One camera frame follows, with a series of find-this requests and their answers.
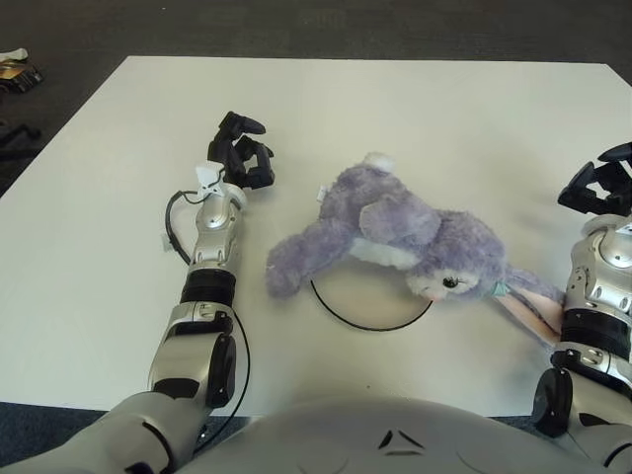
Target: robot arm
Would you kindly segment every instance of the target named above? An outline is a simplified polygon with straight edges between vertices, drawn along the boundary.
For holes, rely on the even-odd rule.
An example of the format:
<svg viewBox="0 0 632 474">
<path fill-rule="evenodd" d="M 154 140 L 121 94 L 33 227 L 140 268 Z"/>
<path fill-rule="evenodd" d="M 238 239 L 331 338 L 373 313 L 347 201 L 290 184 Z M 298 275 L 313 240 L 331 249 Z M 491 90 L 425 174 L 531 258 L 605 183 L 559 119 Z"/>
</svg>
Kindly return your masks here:
<svg viewBox="0 0 632 474">
<path fill-rule="evenodd" d="M 232 302 L 246 206 L 242 188 L 274 182 L 272 152 L 244 132 L 265 128 L 229 113 L 209 147 L 213 161 L 197 169 L 203 199 L 197 242 L 180 304 L 151 365 L 150 391 L 124 400 L 58 449 L 4 472 L 170 473 L 191 460 L 207 416 L 227 405 L 235 388 Z M 252 155 L 258 166 L 246 172 Z"/>
<path fill-rule="evenodd" d="M 632 179 L 617 161 L 632 163 L 632 144 L 583 168 L 560 203 L 600 215 L 572 251 L 560 343 L 538 384 L 533 421 L 546 435 L 611 469 L 632 469 Z M 585 186 L 598 181 L 610 195 Z"/>
</svg>

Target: pink bunny ear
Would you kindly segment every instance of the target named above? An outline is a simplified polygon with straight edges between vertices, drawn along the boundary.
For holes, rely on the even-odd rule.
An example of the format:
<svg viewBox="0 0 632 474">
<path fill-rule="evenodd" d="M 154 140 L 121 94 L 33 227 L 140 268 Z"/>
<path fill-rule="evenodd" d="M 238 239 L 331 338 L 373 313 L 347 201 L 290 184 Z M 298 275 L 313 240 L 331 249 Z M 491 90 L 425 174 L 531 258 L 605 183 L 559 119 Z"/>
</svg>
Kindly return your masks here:
<svg viewBox="0 0 632 474">
<path fill-rule="evenodd" d="M 526 270 L 507 265 L 504 291 L 494 294 L 529 331 L 548 345 L 559 341 L 564 315 L 564 293 Z"/>
</svg>

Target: gray carpet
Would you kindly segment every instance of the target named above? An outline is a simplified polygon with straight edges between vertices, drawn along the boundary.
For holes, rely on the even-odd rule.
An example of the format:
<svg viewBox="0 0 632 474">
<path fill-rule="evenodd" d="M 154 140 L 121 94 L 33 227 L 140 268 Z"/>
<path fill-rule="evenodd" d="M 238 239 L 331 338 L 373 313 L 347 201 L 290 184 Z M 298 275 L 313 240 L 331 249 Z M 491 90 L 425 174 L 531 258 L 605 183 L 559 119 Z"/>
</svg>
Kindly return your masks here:
<svg viewBox="0 0 632 474">
<path fill-rule="evenodd" d="M 0 0 L 0 50 L 45 77 L 0 118 L 45 145 L 130 54 L 604 62 L 632 83 L 631 25 L 630 0 Z M 0 196 L 29 162 L 0 163 Z M 98 416 L 0 404 L 0 466 Z"/>
</svg>

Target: white label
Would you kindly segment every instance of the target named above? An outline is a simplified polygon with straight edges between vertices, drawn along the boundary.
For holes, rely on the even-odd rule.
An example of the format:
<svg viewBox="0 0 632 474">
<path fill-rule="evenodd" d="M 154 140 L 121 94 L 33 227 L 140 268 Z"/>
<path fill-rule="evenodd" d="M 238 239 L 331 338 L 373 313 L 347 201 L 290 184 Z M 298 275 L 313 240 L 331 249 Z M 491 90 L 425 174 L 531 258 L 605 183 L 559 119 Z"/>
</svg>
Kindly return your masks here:
<svg viewBox="0 0 632 474">
<path fill-rule="evenodd" d="M 329 186 L 321 185 L 320 190 L 318 190 L 318 196 L 316 197 L 316 200 L 322 202 L 328 192 Z"/>
</svg>

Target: plush toy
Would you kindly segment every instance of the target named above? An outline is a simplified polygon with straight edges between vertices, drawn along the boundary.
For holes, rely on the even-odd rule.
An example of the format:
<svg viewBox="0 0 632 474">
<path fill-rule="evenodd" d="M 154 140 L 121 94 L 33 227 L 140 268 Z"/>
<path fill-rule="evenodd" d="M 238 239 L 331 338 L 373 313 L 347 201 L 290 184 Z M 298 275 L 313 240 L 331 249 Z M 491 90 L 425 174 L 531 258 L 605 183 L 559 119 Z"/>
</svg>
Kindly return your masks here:
<svg viewBox="0 0 632 474">
<path fill-rule="evenodd" d="M 346 254 L 405 274 L 411 290 L 434 301 L 497 297 L 548 344 L 560 331 L 564 293 L 507 262 L 492 229 L 468 212 L 438 210 L 369 153 L 325 195 L 316 222 L 270 251 L 268 292 L 287 298 Z"/>
</svg>

